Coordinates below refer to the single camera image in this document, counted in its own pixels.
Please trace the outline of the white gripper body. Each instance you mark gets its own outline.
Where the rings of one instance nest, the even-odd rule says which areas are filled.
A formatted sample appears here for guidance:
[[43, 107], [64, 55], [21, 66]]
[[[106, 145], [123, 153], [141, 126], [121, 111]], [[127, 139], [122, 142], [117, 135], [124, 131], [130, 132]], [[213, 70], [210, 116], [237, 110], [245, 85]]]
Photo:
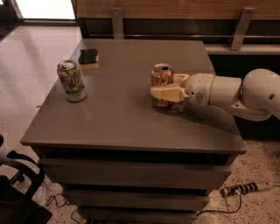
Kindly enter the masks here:
[[188, 101], [191, 104], [208, 106], [214, 78], [215, 76], [211, 73], [196, 73], [191, 75], [185, 84], [185, 90], [189, 95]]

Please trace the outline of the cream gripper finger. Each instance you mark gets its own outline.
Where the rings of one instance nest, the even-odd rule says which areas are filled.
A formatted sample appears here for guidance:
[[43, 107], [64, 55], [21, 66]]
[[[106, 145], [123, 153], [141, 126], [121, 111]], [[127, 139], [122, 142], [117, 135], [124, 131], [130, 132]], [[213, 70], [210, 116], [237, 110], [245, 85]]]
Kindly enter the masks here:
[[189, 78], [190, 75], [187, 73], [175, 73], [173, 75], [173, 82], [179, 84], [182, 88], [184, 88]]
[[186, 90], [178, 83], [172, 83], [160, 87], [151, 87], [150, 93], [154, 98], [168, 102], [182, 102], [185, 98], [190, 97]]

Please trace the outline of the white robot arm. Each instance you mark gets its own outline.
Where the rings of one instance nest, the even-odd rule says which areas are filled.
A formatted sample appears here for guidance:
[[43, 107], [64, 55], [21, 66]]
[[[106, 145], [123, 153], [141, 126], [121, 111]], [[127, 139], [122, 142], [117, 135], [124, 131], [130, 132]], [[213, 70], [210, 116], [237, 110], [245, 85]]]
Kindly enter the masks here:
[[274, 116], [280, 119], [280, 75], [267, 69], [254, 69], [244, 78], [211, 73], [176, 74], [173, 83], [152, 87], [159, 100], [200, 106], [215, 106], [233, 116], [260, 122]]

